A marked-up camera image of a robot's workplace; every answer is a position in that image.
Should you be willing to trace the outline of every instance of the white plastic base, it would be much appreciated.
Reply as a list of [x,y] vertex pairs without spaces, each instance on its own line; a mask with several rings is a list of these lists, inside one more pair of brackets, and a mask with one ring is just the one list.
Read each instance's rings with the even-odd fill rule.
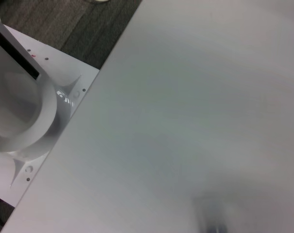
[[[66,92],[71,103],[71,117],[99,70],[14,29],[7,29],[26,50],[30,50],[52,81]],[[23,160],[0,153],[0,198],[15,207],[48,153]]]

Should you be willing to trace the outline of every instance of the curved white surface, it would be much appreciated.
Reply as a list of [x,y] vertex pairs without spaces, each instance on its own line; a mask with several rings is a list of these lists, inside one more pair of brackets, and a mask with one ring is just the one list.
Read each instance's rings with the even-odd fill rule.
[[294,0],[143,1],[2,232],[196,233],[206,192],[294,233]]

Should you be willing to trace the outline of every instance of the white tabletop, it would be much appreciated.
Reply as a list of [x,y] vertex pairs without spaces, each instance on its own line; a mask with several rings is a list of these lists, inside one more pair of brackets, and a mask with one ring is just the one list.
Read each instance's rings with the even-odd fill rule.
[[206,192],[294,233],[294,0],[144,0],[2,232],[195,233]]

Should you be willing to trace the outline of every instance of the gray carpet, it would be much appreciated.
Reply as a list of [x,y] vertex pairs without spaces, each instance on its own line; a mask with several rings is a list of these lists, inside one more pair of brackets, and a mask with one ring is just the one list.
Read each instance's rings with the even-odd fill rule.
[[[92,1],[0,0],[0,17],[2,23],[100,69],[141,0]],[[3,221],[13,209],[1,203]]]

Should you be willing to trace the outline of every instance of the black slot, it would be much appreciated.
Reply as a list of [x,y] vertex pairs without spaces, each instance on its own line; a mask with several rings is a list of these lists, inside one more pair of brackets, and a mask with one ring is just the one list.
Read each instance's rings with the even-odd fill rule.
[[0,46],[30,74],[35,80],[39,76],[39,72],[24,58],[17,49],[0,33]]

